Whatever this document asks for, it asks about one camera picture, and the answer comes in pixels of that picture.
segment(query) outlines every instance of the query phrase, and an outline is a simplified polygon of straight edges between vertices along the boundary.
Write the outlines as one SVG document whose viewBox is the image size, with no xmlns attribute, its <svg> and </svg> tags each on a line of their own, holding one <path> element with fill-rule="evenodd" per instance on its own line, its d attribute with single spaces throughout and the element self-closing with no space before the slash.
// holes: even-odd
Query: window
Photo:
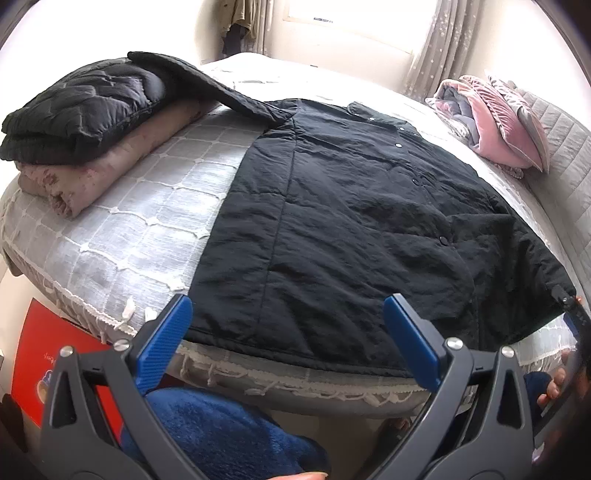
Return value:
<svg viewBox="0 0 591 480">
<path fill-rule="evenodd" d="M 285 20 L 324 25 L 408 53 L 421 48 L 437 0 L 289 0 Z"/>
</svg>

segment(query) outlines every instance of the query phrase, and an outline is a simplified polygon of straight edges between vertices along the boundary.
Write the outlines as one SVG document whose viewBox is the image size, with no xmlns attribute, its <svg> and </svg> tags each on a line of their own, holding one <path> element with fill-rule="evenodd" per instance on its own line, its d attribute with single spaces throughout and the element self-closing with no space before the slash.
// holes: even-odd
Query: bed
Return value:
<svg viewBox="0 0 591 480">
<path fill-rule="evenodd" d="M 357 101 L 410 122 L 496 189 L 582 291 L 535 197 L 455 139 L 430 108 L 362 80 L 257 54 L 202 69 L 255 99 Z M 56 216 L 13 181 L 0 203 L 0 241 L 11 271 L 26 275 L 65 316 L 103 341 L 134 335 L 174 293 L 189 288 L 242 156 L 263 128 L 218 107 L 144 158 L 74 221 Z M 129 304 L 135 312 L 124 321 Z M 530 371 L 551 369 L 573 345 L 559 317 L 514 346 Z M 190 342 L 180 345 L 168 371 L 238 400 L 300 414 L 403 416 L 428 397 L 412 379 L 316 371 Z"/>
</svg>

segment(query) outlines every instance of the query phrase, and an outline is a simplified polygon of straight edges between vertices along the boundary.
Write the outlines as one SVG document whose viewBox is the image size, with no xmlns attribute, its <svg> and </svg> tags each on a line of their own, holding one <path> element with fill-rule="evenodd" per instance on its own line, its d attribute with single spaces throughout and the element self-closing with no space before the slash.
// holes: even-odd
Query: metal screw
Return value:
<svg viewBox="0 0 591 480">
<path fill-rule="evenodd" d="M 508 345 L 505 345 L 503 348 L 501 348 L 501 353 L 507 358 L 513 358 L 515 356 L 515 350 L 513 350 Z"/>
<path fill-rule="evenodd" d="M 120 338 L 113 344 L 115 352 L 125 352 L 130 347 L 129 340 L 127 338 Z"/>
<path fill-rule="evenodd" d="M 60 356 L 67 357 L 74 353 L 74 347 L 66 345 L 61 347 Z"/>
<path fill-rule="evenodd" d="M 464 342 L 462 342 L 459 338 L 457 337 L 449 337 L 446 340 L 447 346 L 449 348 L 451 348 L 452 350 L 461 350 L 462 347 L 464 346 Z"/>
</svg>

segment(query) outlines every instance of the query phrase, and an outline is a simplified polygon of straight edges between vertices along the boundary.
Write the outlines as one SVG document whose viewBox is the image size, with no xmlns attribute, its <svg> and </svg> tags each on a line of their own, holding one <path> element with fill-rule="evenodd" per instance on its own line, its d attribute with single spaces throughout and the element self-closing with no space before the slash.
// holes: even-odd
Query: black quilted jacket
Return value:
<svg viewBox="0 0 591 480">
<path fill-rule="evenodd" d="M 405 121 L 357 103 L 258 102 L 181 60 L 128 57 L 85 67 L 9 116 L 2 153 L 59 145 L 75 163 L 179 94 L 268 125 L 200 259 L 187 339 L 310 368 L 404 375 L 382 321 L 391 293 L 480 349 L 556 317 L 554 286 L 575 293 L 507 202 Z"/>
<path fill-rule="evenodd" d="M 47 165 L 87 162 L 177 94 L 176 79 L 129 59 L 87 65 L 6 117 L 0 158 Z"/>
</svg>

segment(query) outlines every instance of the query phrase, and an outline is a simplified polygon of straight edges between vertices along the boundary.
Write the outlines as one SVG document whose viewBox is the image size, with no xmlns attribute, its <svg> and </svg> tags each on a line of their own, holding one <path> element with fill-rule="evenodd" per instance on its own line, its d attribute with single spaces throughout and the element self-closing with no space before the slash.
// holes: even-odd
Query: curtain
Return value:
<svg viewBox="0 0 591 480">
<path fill-rule="evenodd" d="M 254 3 L 254 20 L 248 35 L 242 40 L 242 51 L 267 55 L 273 19 L 273 0 L 255 0 Z"/>
<path fill-rule="evenodd" d="M 442 80 L 463 73 L 480 0 L 437 0 L 425 45 L 408 72 L 402 93 L 420 102 L 433 96 Z"/>
</svg>

